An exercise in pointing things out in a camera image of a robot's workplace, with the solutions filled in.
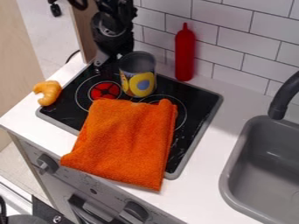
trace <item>white tile wall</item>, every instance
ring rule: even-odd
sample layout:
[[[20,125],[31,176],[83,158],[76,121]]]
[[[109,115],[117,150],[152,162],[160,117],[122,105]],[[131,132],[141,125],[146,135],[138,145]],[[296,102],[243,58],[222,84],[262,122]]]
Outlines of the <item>white tile wall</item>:
[[[143,30],[145,43],[149,43],[154,46],[160,46],[172,51],[175,50],[175,35],[153,30],[147,27],[143,27]]]
[[[183,17],[166,15],[166,31],[177,34],[187,23],[188,28],[195,32],[198,40],[216,45],[218,26],[212,24],[200,23]]]
[[[145,25],[158,30],[165,30],[165,14],[155,10],[147,10],[141,7],[138,9],[138,16],[133,20],[133,23]]]
[[[284,17],[255,12],[251,33],[299,44],[299,22]]]
[[[243,53],[235,52],[216,45],[198,42],[197,57],[226,67],[240,69]]]
[[[299,0],[135,0],[135,5],[136,49],[172,67],[175,35],[187,23],[198,40],[197,75],[270,95],[299,70]]]
[[[299,45],[282,43],[277,60],[299,67]]]
[[[248,31],[252,12],[219,3],[210,3],[201,0],[193,0],[192,18],[233,28],[240,31]]]
[[[143,7],[185,18],[191,17],[191,0],[143,0]]]
[[[134,5],[140,6],[141,5],[141,0],[134,0]]]
[[[294,0],[293,9],[290,15],[292,18],[299,19],[299,1]]]
[[[271,80],[268,86],[267,95],[274,97],[281,86],[282,83]],[[299,94],[295,95],[291,102],[299,105]]]
[[[172,51],[167,51],[167,64],[170,66],[175,66],[175,53]],[[194,73],[196,75],[203,75],[208,78],[212,78],[212,63],[201,59],[195,59],[194,63]]]
[[[286,17],[289,14],[292,1],[293,0],[223,0],[223,3]]]
[[[262,59],[251,55],[246,55],[243,71],[257,74],[273,81],[286,81],[298,68],[287,66],[269,59]]]
[[[230,82],[261,94],[265,93],[268,84],[267,79],[218,65],[214,67],[213,79]]]
[[[143,41],[143,27],[139,24],[134,24],[134,39],[138,41]]]
[[[280,42],[277,40],[263,38],[242,31],[233,31],[222,27],[219,30],[219,46],[251,53],[271,60],[275,59],[279,44]]]

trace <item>black stovetop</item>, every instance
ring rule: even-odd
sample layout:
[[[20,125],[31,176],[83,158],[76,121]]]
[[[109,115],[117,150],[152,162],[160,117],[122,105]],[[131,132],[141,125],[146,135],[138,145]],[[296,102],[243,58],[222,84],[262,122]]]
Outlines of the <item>black stovetop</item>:
[[[184,169],[222,101],[218,94],[162,75],[156,77],[156,82],[157,88],[152,95],[132,98],[122,92],[117,65],[104,65],[100,74],[90,65],[64,87],[53,105],[41,108],[38,116],[78,135],[89,107],[99,97],[148,103],[169,99],[177,104],[178,117],[165,177],[175,179]]]

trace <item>stove knob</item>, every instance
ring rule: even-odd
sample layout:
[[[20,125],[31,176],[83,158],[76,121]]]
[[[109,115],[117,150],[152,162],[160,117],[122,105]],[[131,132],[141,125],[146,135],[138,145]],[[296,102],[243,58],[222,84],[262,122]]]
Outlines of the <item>stove knob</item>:
[[[120,216],[131,224],[142,224],[149,218],[148,212],[133,201],[127,203]]]
[[[37,159],[37,163],[39,167],[39,174],[41,175],[43,175],[45,172],[53,174],[59,169],[59,165],[55,162],[55,160],[46,154],[42,154]]]

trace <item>red bottle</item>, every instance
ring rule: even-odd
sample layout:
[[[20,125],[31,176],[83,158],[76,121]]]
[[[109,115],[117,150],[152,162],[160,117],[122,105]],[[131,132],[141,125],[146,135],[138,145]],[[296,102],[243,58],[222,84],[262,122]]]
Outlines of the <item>red bottle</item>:
[[[179,81],[189,81],[194,73],[195,34],[184,23],[176,36],[176,77]]]

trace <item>faucet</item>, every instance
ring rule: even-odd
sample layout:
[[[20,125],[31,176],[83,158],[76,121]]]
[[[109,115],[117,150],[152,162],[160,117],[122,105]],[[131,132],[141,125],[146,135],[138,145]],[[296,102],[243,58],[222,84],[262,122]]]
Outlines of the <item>faucet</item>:
[[[268,116],[274,120],[281,120],[288,109],[289,102],[299,92],[299,71],[293,74],[278,90],[272,100]]]

